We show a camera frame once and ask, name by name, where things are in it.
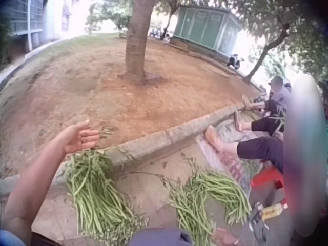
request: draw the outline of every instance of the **dirt ground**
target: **dirt ground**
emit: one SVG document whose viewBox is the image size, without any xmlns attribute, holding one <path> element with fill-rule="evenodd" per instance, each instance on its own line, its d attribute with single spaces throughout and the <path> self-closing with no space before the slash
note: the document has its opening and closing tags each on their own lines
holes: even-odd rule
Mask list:
<svg viewBox="0 0 328 246">
<path fill-rule="evenodd" d="M 147 42 L 145 69 L 165 82 L 140 86 L 125 71 L 123 39 L 98 34 L 67 40 L 28 61 L 0 95 L 0 177 L 21 173 L 66 126 L 89 118 L 100 147 L 164 130 L 258 91 L 237 75 L 162 42 Z"/>
</svg>

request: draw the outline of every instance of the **green building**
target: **green building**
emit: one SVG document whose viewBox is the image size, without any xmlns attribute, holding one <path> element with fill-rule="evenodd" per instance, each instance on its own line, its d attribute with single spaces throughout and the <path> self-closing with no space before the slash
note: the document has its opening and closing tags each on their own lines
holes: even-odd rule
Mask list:
<svg viewBox="0 0 328 246">
<path fill-rule="evenodd" d="M 211 56 L 217 53 L 227 59 L 232 54 L 241 29 L 237 17 L 228 10 L 181 6 L 171 43 L 181 41 L 187 43 L 192 50 L 200 46 L 212 52 Z"/>
</svg>

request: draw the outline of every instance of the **plastic bottle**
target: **plastic bottle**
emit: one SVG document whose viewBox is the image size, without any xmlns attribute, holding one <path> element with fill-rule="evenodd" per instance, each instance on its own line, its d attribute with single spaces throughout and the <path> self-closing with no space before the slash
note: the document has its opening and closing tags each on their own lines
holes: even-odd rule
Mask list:
<svg viewBox="0 0 328 246">
<path fill-rule="evenodd" d="M 263 212 L 262 220 L 266 221 L 267 219 L 276 217 L 276 216 L 280 215 L 282 213 L 282 211 L 286 208 L 287 208 L 287 204 L 282 205 L 281 203 L 264 208 L 262 210 L 262 212 Z"/>
</svg>

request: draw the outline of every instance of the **bunch of long beans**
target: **bunch of long beans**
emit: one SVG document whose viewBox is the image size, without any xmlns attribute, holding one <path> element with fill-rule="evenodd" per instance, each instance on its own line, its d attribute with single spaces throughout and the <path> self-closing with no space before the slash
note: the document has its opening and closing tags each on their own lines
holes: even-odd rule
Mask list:
<svg viewBox="0 0 328 246">
<path fill-rule="evenodd" d="M 251 211 L 245 191 L 233 179 L 223 173 L 213 172 L 202 174 L 206 191 L 225 207 L 225 222 L 230 226 L 233 223 L 244 224 Z"/>
<path fill-rule="evenodd" d="M 73 156 L 65 178 L 76 208 L 78 231 L 104 244 L 122 246 L 147 225 L 147 220 L 132 211 L 106 177 L 111 167 L 105 155 L 85 151 Z"/>
<path fill-rule="evenodd" d="M 209 235 L 212 235 L 215 225 L 205 211 L 207 192 L 198 176 L 191 177 L 183 187 L 170 183 L 170 204 L 176 208 L 179 227 L 190 233 L 194 245 L 210 246 Z"/>
<path fill-rule="evenodd" d="M 166 186 L 170 189 L 170 204 L 176 208 L 179 226 L 191 234 L 196 246 L 210 246 L 215 229 L 205 210 L 208 195 L 224 205 L 228 225 L 244 224 L 251 211 L 240 185 L 220 172 L 196 173 L 185 186 L 169 182 Z"/>
</svg>

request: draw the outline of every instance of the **red stool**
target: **red stool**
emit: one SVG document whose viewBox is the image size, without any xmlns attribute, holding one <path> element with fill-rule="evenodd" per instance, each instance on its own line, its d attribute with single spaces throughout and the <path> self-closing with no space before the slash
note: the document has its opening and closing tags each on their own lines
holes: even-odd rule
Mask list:
<svg viewBox="0 0 328 246">
<path fill-rule="evenodd" d="M 251 186 L 258 187 L 272 181 L 275 183 L 276 189 L 284 189 L 283 175 L 274 166 L 271 166 L 255 175 L 251 181 Z M 284 198 L 280 203 L 286 204 L 286 198 Z"/>
</svg>

